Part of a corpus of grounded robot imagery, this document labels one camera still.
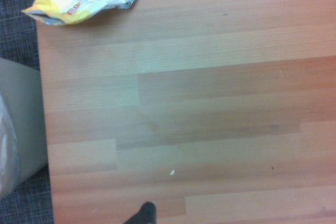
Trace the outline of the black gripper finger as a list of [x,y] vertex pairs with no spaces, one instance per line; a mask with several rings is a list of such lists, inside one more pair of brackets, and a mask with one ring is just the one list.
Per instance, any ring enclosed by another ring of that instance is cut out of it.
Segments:
[[156,224],[156,206],[152,202],[145,202],[140,210],[124,224]]

